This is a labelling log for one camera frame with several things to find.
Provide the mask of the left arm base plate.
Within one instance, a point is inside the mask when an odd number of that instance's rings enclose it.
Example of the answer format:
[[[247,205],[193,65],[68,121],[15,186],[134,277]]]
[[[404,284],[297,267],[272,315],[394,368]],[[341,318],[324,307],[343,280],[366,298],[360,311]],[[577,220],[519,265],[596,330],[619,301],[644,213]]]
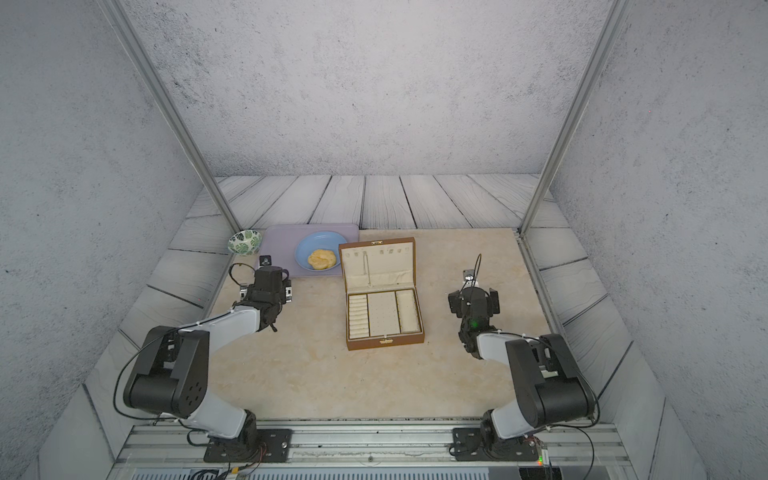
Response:
[[[291,429],[244,430],[235,439],[211,437],[205,463],[285,463],[291,447]]]

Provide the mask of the brown jewelry box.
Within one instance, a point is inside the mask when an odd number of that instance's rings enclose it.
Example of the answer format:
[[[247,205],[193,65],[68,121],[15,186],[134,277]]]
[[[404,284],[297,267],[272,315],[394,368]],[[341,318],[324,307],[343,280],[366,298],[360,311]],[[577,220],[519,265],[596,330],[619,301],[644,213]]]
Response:
[[[339,247],[350,351],[421,344],[425,327],[416,285],[413,237]]]

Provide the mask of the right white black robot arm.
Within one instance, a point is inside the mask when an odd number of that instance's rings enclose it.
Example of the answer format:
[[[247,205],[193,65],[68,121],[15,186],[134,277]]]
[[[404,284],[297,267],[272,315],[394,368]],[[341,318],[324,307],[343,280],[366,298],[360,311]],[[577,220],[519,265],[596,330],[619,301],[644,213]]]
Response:
[[[493,326],[491,318],[500,312],[493,289],[464,286],[448,294],[448,303],[461,320],[458,336],[466,352],[511,373],[515,399],[483,415],[483,447],[506,447],[562,422],[597,419],[597,396],[561,335],[531,337]]]

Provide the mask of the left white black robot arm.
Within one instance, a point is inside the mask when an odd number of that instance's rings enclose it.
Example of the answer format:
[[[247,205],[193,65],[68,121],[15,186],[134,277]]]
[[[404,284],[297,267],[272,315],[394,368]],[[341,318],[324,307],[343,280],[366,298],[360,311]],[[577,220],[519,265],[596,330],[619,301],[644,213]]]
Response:
[[[260,450],[255,415],[208,390],[211,356],[241,337],[275,330],[292,299],[290,273],[279,266],[254,268],[253,280],[224,314],[178,327],[152,328],[123,391],[123,404],[153,415],[170,415],[209,438],[213,461],[249,458]]]

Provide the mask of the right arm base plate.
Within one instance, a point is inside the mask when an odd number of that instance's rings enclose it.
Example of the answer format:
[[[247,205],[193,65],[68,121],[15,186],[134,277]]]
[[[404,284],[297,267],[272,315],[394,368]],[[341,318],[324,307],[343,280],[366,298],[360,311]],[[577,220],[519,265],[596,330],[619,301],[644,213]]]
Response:
[[[535,440],[526,437],[500,439],[480,427],[454,428],[448,453],[459,462],[538,462]]]

